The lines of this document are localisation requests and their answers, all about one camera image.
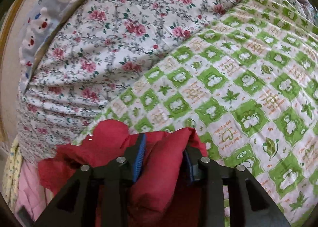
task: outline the bed sheet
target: bed sheet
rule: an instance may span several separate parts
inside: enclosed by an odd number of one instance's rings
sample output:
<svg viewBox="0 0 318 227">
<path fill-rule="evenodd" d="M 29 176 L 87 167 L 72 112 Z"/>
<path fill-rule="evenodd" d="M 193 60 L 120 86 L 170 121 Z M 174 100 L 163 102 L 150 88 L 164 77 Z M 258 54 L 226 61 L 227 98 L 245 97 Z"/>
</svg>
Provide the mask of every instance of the bed sheet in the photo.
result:
<svg viewBox="0 0 318 227">
<path fill-rule="evenodd" d="M 18 138 L 23 157 L 36 164 L 54 156 L 56 144 L 69 143 L 165 54 L 239 1 L 86 0 L 50 42 L 58 29 L 55 25 L 71 4 L 41 0 L 25 25 L 35 35 L 27 34 L 21 49 L 22 56 L 27 50 L 28 59 L 31 54 L 41 59 L 26 91 L 19 92 Z M 297 0 L 288 1 L 291 9 L 305 15 Z M 58 18 L 55 4 L 61 12 Z M 34 29 L 35 25 L 45 28 Z M 27 73 L 36 66 L 31 58 L 22 61 Z M 21 83 L 27 84 L 28 79 L 24 76 Z"/>
<path fill-rule="evenodd" d="M 194 127 L 209 157 L 244 165 L 301 226 L 318 202 L 318 28 L 286 0 L 244 0 L 114 99 L 98 122 Z M 225 190 L 226 226 L 229 201 Z"/>
</svg>

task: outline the green and white checkered sheet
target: green and white checkered sheet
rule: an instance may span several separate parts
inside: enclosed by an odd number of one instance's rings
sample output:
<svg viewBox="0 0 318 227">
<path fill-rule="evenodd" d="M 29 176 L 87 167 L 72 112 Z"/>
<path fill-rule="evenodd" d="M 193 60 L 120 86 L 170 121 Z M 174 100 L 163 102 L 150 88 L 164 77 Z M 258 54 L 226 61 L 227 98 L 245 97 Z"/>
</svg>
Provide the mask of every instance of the green and white checkered sheet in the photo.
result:
<svg viewBox="0 0 318 227">
<path fill-rule="evenodd" d="M 131 133 L 194 127 L 210 158 L 245 165 L 300 226 L 318 202 L 317 35 L 286 0 L 244 0 L 145 73 L 73 143 L 105 119 Z M 226 226 L 228 204 L 225 197 Z"/>
</svg>

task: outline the wooden edge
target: wooden edge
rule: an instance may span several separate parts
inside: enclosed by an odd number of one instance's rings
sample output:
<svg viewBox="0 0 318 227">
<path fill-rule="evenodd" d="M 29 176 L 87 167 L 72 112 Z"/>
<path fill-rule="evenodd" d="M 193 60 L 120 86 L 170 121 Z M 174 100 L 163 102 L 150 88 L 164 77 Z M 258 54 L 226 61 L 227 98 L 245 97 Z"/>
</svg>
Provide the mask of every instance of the wooden edge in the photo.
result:
<svg viewBox="0 0 318 227">
<path fill-rule="evenodd" d="M 4 22 L 3 22 L 4 24 L 1 28 L 1 33 L 0 33 L 0 68 L 2 66 L 4 50 L 7 43 L 8 35 L 10 33 L 11 26 L 14 22 L 16 14 L 18 13 L 23 1 L 24 0 L 15 0 L 8 11 L 6 18 L 4 19 Z M 0 142 L 6 142 L 7 140 L 8 140 L 8 137 L 3 128 L 2 112 L 1 112 L 1 106 L 0 106 Z"/>
</svg>

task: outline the silver screw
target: silver screw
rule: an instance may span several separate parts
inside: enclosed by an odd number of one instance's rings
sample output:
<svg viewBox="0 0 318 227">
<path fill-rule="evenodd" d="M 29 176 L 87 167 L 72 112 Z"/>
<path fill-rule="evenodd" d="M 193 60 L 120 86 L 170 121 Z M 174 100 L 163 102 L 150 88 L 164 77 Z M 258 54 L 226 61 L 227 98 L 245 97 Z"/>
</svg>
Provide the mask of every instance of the silver screw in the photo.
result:
<svg viewBox="0 0 318 227">
<path fill-rule="evenodd" d="M 210 162 L 210 158 L 209 157 L 201 157 L 201 161 L 204 163 L 208 163 L 208 162 Z"/>
<path fill-rule="evenodd" d="M 85 164 L 81 166 L 81 171 L 88 171 L 89 170 L 89 165 Z"/>
<path fill-rule="evenodd" d="M 236 166 L 236 169 L 239 170 L 239 171 L 244 171 L 246 168 L 245 168 L 244 165 L 239 164 L 239 165 Z"/>
<path fill-rule="evenodd" d="M 119 163 L 123 163 L 123 162 L 126 161 L 126 158 L 123 157 L 123 156 L 120 156 L 120 157 L 118 157 L 118 158 L 116 159 L 116 161 L 119 162 Z"/>
</svg>

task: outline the red cloth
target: red cloth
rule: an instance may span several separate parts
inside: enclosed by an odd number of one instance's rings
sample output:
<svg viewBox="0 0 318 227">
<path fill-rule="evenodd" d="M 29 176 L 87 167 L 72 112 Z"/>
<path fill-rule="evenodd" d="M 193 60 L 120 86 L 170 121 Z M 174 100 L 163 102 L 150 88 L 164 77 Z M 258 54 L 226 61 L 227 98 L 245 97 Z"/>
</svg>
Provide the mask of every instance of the red cloth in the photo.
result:
<svg viewBox="0 0 318 227">
<path fill-rule="evenodd" d="M 100 122 L 92 140 L 87 137 L 81 146 L 58 145 L 55 158 L 39 162 L 40 183 L 56 194 L 80 165 L 105 165 L 122 156 L 128 146 L 136 143 L 137 137 L 138 134 L 130 135 L 122 122 Z M 143 171 L 129 193 L 130 225 L 197 226 L 200 190 L 177 180 L 186 145 L 200 149 L 207 156 L 205 145 L 190 127 L 174 133 L 146 133 L 146 141 Z"/>
</svg>

